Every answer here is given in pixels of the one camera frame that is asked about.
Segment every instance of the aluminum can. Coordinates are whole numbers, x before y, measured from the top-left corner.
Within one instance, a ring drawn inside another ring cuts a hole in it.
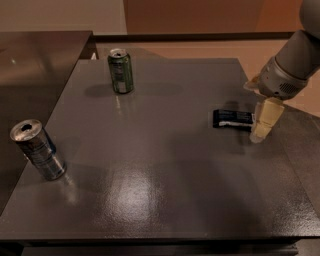
[[[46,180],[58,179],[65,173],[66,163],[40,121],[30,119],[16,124],[10,137]]]
[[[108,56],[113,89],[116,93],[131,92],[133,87],[130,55],[125,49],[112,49]]]

